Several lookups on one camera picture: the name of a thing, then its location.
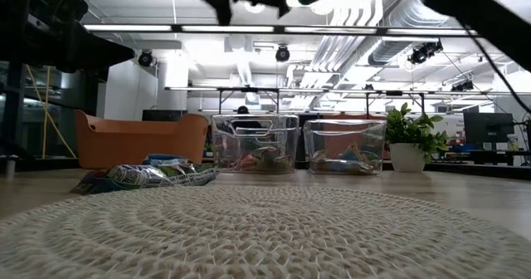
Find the green plant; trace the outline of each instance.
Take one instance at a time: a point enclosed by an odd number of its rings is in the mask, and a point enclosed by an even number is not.
[[[424,152],[424,161],[429,163],[431,155],[437,149],[448,150],[446,141],[448,136],[446,131],[436,134],[430,133],[434,128],[434,123],[442,120],[441,116],[428,117],[422,114],[419,118],[407,118],[406,114],[411,112],[407,108],[407,103],[402,105],[400,110],[393,109],[387,115],[387,128],[385,132],[386,141],[389,144],[412,143]]]

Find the toy in bin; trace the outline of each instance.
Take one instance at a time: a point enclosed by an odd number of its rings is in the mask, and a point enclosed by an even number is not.
[[[377,174],[382,171],[383,120],[311,120],[304,125],[309,169],[314,173]]]
[[[218,167],[222,172],[293,173],[298,126],[294,115],[214,115]]]

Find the potted plant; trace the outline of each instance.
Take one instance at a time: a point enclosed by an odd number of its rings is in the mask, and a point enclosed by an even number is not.
[[[387,115],[386,141],[391,149],[392,167],[397,172],[422,172],[425,163],[430,163],[431,155],[437,149],[448,150],[446,131],[436,134],[430,132],[441,116],[407,118],[411,112],[407,103],[400,110],[393,109]]]

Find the ceiling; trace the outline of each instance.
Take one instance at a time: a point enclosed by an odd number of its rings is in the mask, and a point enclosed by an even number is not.
[[[216,24],[214,11],[201,0],[86,0],[90,13],[86,14],[83,23],[181,23],[181,24]],[[386,12],[395,0],[382,0],[382,9]],[[530,0],[498,0],[510,7],[523,18],[531,22]],[[349,5],[350,0],[345,0],[339,6]],[[243,2],[233,4],[233,24],[248,25],[326,25],[332,22],[334,15],[319,15],[310,7],[294,7],[293,10],[281,19],[277,19],[277,11],[265,8],[260,13],[252,13],[246,9]],[[450,19],[442,26],[457,27],[454,20]],[[173,48],[175,42],[181,42],[184,49],[192,59],[190,70],[191,80],[205,78],[227,78],[231,73],[238,72],[236,64],[238,58],[232,52],[226,52],[225,38],[222,34],[114,34],[104,35],[119,43],[124,43],[133,48],[144,48],[143,42],[162,42],[168,49]],[[253,73],[270,73],[286,75],[288,66],[309,62],[315,57],[323,36],[276,36],[253,35],[252,42],[273,42],[286,44],[290,49],[290,61],[277,63],[275,60],[276,49],[253,49],[247,59]],[[422,66],[417,66],[414,71],[406,62],[408,50],[395,56],[377,76],[380,81],[373,82],[376,89],[416,89],[441,88],[442,81],[458,76],[462,71],[474,71],[475,83],[480,89],[488,88],[493,80],[490,67],[478,55],[479,50],[467,38],[442,39],[444,53],[438,53]],[[510,63],[503,53],[496,50],[488,42],[483,42],[488,52],[500,65]],[[164,57],[164,50],[155,50],[153,53]],[[372,77],[362,83],[372,81]]]

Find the plastic storage container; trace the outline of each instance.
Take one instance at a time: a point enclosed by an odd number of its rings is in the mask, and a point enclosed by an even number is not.
[[[298,127],[295,115],[214,115],[212,141],[219,169],[293,173]]]
[[[304,141],[313,173],[382,172],[385,120],[310,120]]]

